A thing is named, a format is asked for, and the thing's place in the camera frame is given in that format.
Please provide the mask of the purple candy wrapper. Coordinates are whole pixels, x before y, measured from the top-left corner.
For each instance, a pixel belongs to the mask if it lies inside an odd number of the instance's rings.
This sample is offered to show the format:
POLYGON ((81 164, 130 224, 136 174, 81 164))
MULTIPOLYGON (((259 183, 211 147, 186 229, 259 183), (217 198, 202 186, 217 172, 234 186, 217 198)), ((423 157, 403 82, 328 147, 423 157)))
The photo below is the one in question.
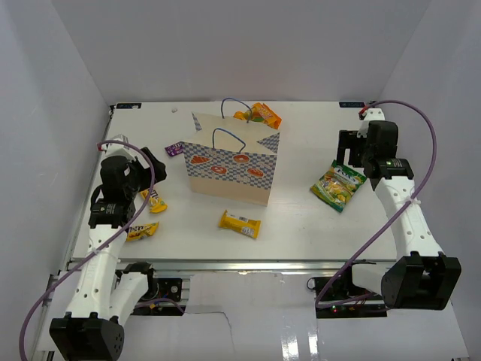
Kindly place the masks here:
POLYGON ((165 152, 169 157, 175 157, 183 153, 183 142, 177 142, 165 147, 165 152))

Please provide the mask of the yellow M&M packet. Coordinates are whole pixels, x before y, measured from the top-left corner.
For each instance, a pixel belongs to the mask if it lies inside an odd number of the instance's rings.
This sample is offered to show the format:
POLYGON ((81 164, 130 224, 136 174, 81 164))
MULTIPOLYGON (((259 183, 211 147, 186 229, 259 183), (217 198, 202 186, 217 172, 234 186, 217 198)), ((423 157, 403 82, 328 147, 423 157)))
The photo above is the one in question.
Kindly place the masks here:
POLYGON ((152 237, 153 235, 155 235, 158 228, 159 222, 146 223, 139 226, 131 226, 127 232, 126 240, 127 242, 130 242, 152 237))
POLYGON ((149 192, 149 190, 143 190, 140 192, 140 195, 143 199, 147 199, 149 201, 151 214, 160 214, 168 208, 168 205, 165 204, 164 200, 160 197, 155 189, 153 189, 151 192, 149 192))

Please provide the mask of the green candy bag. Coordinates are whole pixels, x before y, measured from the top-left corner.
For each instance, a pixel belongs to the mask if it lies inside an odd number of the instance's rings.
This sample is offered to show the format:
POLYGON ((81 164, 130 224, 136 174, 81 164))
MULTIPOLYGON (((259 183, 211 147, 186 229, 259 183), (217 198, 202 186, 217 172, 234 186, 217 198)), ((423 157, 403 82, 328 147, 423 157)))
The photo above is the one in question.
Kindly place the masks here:
POLYGON ((315 182, 310 191, 338 213, 342 213, 366 180, 363 174, 346 165, 338 164, 334 159, 329 170, 315 182))

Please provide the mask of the checkered paper bag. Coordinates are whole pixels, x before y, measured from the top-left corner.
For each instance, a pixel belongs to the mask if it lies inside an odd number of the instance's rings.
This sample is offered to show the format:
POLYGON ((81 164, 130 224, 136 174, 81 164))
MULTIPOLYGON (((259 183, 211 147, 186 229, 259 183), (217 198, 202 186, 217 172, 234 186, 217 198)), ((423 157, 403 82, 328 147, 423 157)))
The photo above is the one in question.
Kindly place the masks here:
POLYGON ((280 132, 264 123, 192 113, 195 134, 182 141, 195 193, 266 206, 277 164, 280 132))

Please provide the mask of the orange snack pouch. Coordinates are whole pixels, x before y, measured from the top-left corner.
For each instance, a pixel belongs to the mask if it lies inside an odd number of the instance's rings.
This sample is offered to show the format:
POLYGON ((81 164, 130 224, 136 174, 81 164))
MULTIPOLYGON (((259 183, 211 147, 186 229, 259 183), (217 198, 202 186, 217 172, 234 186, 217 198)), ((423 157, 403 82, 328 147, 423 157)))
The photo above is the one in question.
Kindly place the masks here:
POLYGON ((242 112, 237 111, 234 118, 244 121, 253 121, 256 123, 263 123, 273 129, 279 129, 282 123, 279 117, 273 110, 271 110, 265 103, 257 102, 249 110, 242 112))

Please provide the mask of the yellow chocolate bar wrapper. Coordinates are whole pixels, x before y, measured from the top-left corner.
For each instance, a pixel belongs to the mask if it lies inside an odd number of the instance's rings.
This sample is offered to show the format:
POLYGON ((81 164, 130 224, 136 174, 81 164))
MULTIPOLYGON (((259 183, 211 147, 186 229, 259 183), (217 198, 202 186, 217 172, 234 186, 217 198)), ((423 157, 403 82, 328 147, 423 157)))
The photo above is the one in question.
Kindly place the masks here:
POLYGON ((234 232, 256 239, 259 235, 261 223, 260 220, 235 216, 225 210, 221 216, 219 228, 230 229, 234 232))

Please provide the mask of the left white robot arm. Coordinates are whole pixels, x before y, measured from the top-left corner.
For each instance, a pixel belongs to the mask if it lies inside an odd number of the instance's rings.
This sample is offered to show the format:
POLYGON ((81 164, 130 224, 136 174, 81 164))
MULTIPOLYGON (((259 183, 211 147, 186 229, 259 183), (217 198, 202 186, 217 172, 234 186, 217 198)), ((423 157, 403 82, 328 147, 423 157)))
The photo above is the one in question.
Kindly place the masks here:
POLYGON ((140 215, 138 193, 151 193, 166 179, 165 164, 148 147, 104 142, 101 183, 89 207, 89 243, 80 278, 63 317, 50 324, 50 337, 66 360, 117 360, 125 341, 124 326, 136 303, 159 291, 150 264, 128 265, 118 276, 119 254, 132 222, 140 215))

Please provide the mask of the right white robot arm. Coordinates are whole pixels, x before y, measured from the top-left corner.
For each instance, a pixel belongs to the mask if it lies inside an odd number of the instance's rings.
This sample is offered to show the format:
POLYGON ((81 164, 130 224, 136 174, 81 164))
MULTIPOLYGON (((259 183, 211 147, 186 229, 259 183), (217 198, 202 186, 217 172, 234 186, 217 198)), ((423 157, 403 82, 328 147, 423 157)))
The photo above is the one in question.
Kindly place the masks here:
POLYGON ((366 290, 387 308, 443 310, 461 275, 461 264, 435 241, 415 196, 414 174, 396 156, 398 126, 385 120, 365 122, 339 133, 337 161, 362 168, 390 220, 396 262, 391 267, 354 263, 339 281, 340 293, 358 299, 366 290))

